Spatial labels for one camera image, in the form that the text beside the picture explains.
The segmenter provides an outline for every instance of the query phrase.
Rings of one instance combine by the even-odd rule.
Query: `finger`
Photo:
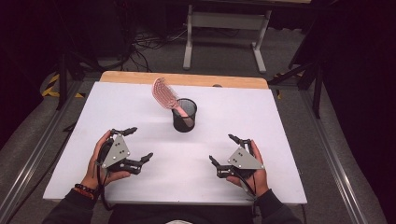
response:
[[[253,149],[254,156],[262,164],[262,154],[260,153],[259,149],[256,146],[256,143],[253,140],[251,140],[251,147]]]
[[[236,186],[241,187],[241,182],[239,181],[238,177],[229,175],[229,176],[227,176],[226,180],[231,182],[231,183],[233,183],[233,184],[235,184]]]
[[[108,131],[99,139],[99,141],[96,143],[95,150],[93,151],[93,155],[92,155],[93,158],[96,159],[96,158],[98,157],[99,150],[100,150],[100,148],[102,147],[102,144],[104,144],[104,143],[106,142],[106,140],[107,140],[108,137],[110,137],[110,130],[108,130]]]
[[[129,176],[131,176],[131,174],[126,171],[119,171],[116,173],[111,173],[111,175],[107,178],[107,183],[110,183],[112,181],[116,181],[119,179],[123,179],[123,178],[129,177]]]

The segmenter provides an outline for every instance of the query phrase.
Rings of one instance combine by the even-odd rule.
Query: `hand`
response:
[[[107,140],[107,138],[110,137],[110,131],[107,131],[101,139],[96,143],[95,150],[93,151],[93,155],[91,156],[90,163],[88,164],[88,170],[87,174],[85,174],[85,177],[82,179],[81,184],[90,188],[90,189],[96,189],[98,187],[98,180],[97,180],[97,168],[96,168],[96,159],[98,158],[99,150],[102,147],[102,144]],[[106,174],[105,171],[101,168],[101,182],[105,180]],[[125,177],[130,176],[131,174],[126,171],[119,171],[116,173],[108,173],[107,178],[106,178],[106,183],[105,185],[109,184],[112,181],[123,179]]]
[[[253,140],[251,140],[251,147],[253,149],[253,154],[256,157],[256,160],[258,160],[262,164],[262,154],[260,154],[260,151]],[[260,197],[268,190],[267,172],[265,170],[257,170],[256,172],[254,172],[253,176],[247,179],[247,183],[252,189],[256,190],[256,196]],[[238,177],[230,175],[227,177],[227,180],[235,184],[236,186],[241,187],[241,182]]]

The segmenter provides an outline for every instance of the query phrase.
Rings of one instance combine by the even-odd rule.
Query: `person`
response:
[[[102,144],[110,136],[105,133],[97,142],[87,173],[80,182],[62,199],[45,217],[43,224],[91,223],[93,208],[97,202],[94,189],[98,187],[95,174],[95,161]],[[251,141],[254,155],[262,164],[262,155],[254,141]],[[301,223],[290,209],[283,204],[268,188],[267,173],[257,170],[247,179],[251,188],[256,190],[257,205],[260,207],[262,224],[269,223]],[[111,173],[107,177],[100,174],[105,185],[126,177],[126,171]],[[240,180],[228,176],[227,181],[241,187]],[[248,206],[219,206],[219,205],[150,205],[150,204],[116,204],[108,221],[110,224],[156,224],[156,223],[194,223],[194,224],[221,224],[221,223],[253,223],[252,210]]]

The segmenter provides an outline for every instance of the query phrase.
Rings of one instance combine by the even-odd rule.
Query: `black cup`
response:
[[[197,104],[187,98],[178,99],[178,104],[186,112],[187,117],[181,117],[177,110],[172,109],[174,127],[178,132],[187,133],[195,126],[195,114],[197,112]]]

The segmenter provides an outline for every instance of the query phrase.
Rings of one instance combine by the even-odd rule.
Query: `black sleeve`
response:
[[[42,223],[89,224],[96,201],[71,189],[64,199],[44,218]]]
[[[269,189],[258,199],[260,211],[262,213],[262,224],[301,224],[291,210],[283,204]]]

